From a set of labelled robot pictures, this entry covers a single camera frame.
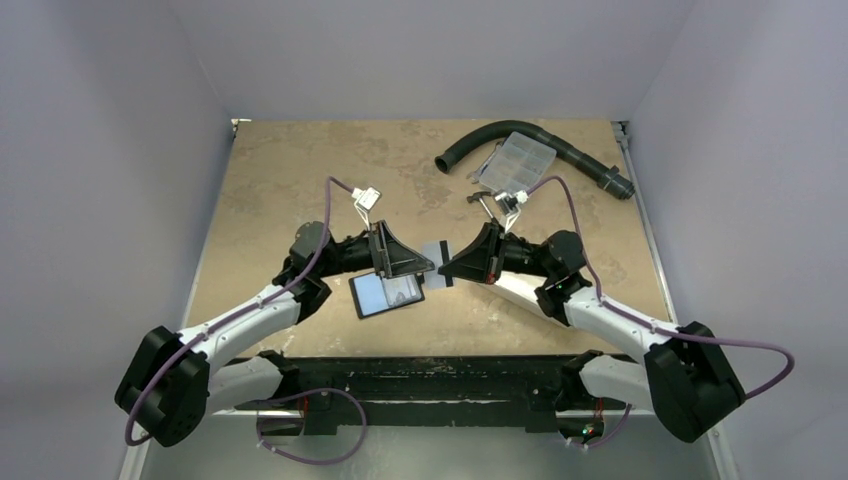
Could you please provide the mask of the black leather card holder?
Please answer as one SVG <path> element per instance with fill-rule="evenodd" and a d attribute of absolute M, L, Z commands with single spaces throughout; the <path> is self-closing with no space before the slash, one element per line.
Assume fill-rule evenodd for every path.
<path fill-rule="evenodd" d="M 408 305 L 423 302 L 421 282 L 416 275 L 385 279 L 368 273 L 348 281 L 359 319 L 366 319 Z"/>

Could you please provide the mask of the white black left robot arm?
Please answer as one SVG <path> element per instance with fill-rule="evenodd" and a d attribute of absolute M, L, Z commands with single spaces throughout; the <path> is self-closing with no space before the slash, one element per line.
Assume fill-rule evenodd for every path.
<path fill-rule="evenodd" d="M 203 324 L 179 332 L 160 326 L 143 337 L 115 393 L 128 415 L 125 443 L 184 440 L 207 412 L 213 376 L 248 347 L 316 313 L 332 293 L 325 277 L 371 270 L 394 279 L 434 268 L 383 220 L 342 241 L 325 223 L 303 224 L 282 270 L 250 300 Z"/>

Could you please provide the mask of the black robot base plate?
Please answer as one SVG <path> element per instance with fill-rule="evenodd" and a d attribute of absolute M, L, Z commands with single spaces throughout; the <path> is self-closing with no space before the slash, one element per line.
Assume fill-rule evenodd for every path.
<path fill-rule="evenodd" d="M 294 358 L 266 351 L 213 376 L 207 414 L 295 410 L 308 435 L 342 425 L 563 429 L 560 412 L 602 399 L 581 394 L 571 369 L 580 355 Z"/>

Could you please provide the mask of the white magnetic stripe card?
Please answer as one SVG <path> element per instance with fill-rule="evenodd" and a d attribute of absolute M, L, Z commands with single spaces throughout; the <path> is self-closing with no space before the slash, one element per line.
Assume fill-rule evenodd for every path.
<path fill-rule="evenodd" d="M 447 240 L 438 240 L 422 246 L 421 254 L 431 261 L 434 269 L 423 274 L 423 286 L 428 290 L 452 288 L 454 278 L 443 275 L 439 269 L 452 258 L 452 251 Z"/>

